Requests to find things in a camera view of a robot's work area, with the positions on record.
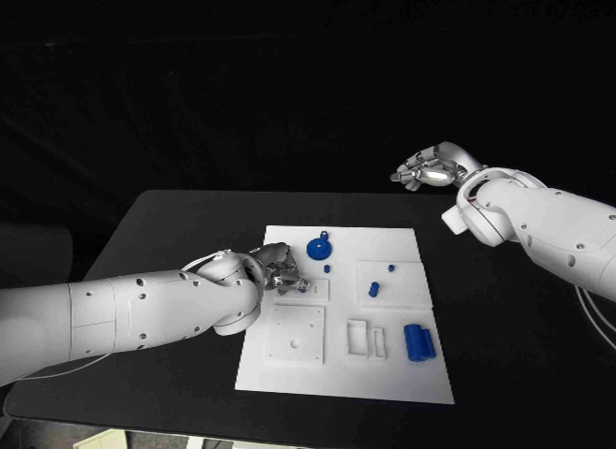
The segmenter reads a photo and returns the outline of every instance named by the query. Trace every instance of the blue object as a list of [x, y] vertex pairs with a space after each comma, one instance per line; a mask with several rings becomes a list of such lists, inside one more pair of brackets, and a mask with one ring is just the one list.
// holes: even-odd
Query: blue object
[[319, 239], [313, 239], [308, 243], [306, 252], [308, 256], [313, 260], [325, 260], [329, 258], [332, 253], [332, 246], [329, 242], [329, 233], [326, 231], [322, 231]]
[[413, 362], [423, 362], [436, 357], [433, 335], [420, 325], [406, 325], [407, 357]]
[[377, 297], [378, 296], [378, 291], [380, 291], [380, 283], [378, 282], [372, 282], [372, 288], [370, 290], [370, 296], [371, 297]]

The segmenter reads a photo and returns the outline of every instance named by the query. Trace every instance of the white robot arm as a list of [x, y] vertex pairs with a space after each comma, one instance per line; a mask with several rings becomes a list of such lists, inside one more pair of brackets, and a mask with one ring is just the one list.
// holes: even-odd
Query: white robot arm
[[457, 204], [443, 213], [453, 232], [469, 229], [491, 246], [519, 242], [543, 268], [616, 301], [616, 208], [547, 188], [528, 173], [482, 166], [450, 142], [419, 152], [393, 181], [411, 191], [453, 183]]
[[179, 270], [0, 290], [0, 386], [51, 365], [161, 346], [210, 327], [220, 335], [241, 332], [274, 288], [309, 289], [285, 243], [221, 251]]

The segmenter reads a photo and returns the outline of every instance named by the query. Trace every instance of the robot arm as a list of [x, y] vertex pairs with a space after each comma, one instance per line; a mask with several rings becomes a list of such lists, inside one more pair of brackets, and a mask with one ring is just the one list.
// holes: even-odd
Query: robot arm
[[455, 183], [457, 204], [442, 217], [453, 232], [470, 230], [491, 246], [519, 242], [543, 268], [616, 301], [616, 208], [547, 188], [528, 173], [482, 166], [450, 142], [417, 153], [393, 181], [411, 191]]
[[285, 243], [184, 269], [0, 290], [0, 385], [51, 365], [241, 332], [264, 290], [309, 289]]

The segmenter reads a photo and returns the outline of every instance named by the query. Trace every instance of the black table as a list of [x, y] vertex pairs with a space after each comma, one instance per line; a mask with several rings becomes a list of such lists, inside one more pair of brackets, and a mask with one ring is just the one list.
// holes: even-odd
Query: black table
[[312, 447], [616, 442], [616, 354], [573, 287], [519, 245], [455, 236], [453, 196], [152, 191], [87, 279], [181, 268], [260, 246], [267, 225], [413, 227], [457, 405], [234, 390], [244, 334], [212, 331], [21, 382], [6, 403], [47, 419]]

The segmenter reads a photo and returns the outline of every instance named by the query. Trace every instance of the white cable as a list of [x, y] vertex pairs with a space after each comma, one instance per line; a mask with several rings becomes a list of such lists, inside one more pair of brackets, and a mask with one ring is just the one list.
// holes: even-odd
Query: white cable
[[197, 266], [201, 262], [204, 262], [207, 259], [210, 259], [211, 257], [214, 257], [215, 255], [221, 255], [227, 252], [231, 252], [231, 250], [223, 250], [223, 251], [217, 251], [214, 252], [211, 255], [207, 255], [205, 257], [202, 257], [201, 259], [197, 259], [194, 262], [189, 262], [185, 266], [182, 271], [186, 271], [188, 269], [191, 269], [194, 266]]
[[603, 336], [603, 338], [606, 339], [609, 345], [610, 345], [610, 346], [615, 348], [615, 350], [616, 350], [616, 344], [615, 344], [615, 342], [609, 339], [609, 336], [606, 335], [606, 333], [603, 332], [602, 328], [600, 328], [599, 325], [596, 324], [594, 318], [592, 317], [592, 313], [590, 313], [589, 310], [587, 310], [587, 306], [584, 305], [584, 299], [583, 299], [583, 296], [581, 296], [581, 291], [579, 290], [579, 285], [574, 285], [574, 286], [576, 286], [576, 293], [579, 294], [579, 300], [581, 301], [581, 306], [583, 306], [584, 314], [587, 315], [589, 321], [590, 321], [592, 324], [594, 325], [596, 330], [597, 330], [599, 333], [602, 334], [602, 336]]
[[64, 376], [65, 374], [70, 374], [76, 371], [78, 371], [80, 369], [88, 368], [96, 362], [100, 362], [109, 355], [112, 355], [113, 353], [109, 353], [107, 355], [104, 355], [103, 357], [100, 357], [97, 360], [94, 360], [93, 362], [90, 362], [88, 364], [86, 364], [83, 367], [78, 367], [76, 369], [71, 369], [70, 371], [65, 372], [60, 372], [58, 374], [51, 374], [50, 376], [38, 376], [38, 377], [27, 377], [32, 375], [32, 372], [29, 374], [25, 374], [25, 376], [21, 377], [21, 379], [16, 379], [16, 381], [34, 381], [37, 379], [50, 379], [51, 377], [58, 377], [58, 376]]
[[592, 299], [592, 295], [589, 292], [583, 289], [583, 293], [587, 296], [587, 301], [592, 304], [592, 307], [594, 308], [596, 314], [599, 315], [599, 318], [602, 318], [603, 322], [606, 323], [607, 327], [616, 332], [616, 326], [607, 321], [607, 319], [603, 317], [602, 311], [596, 307], [594, 300]]

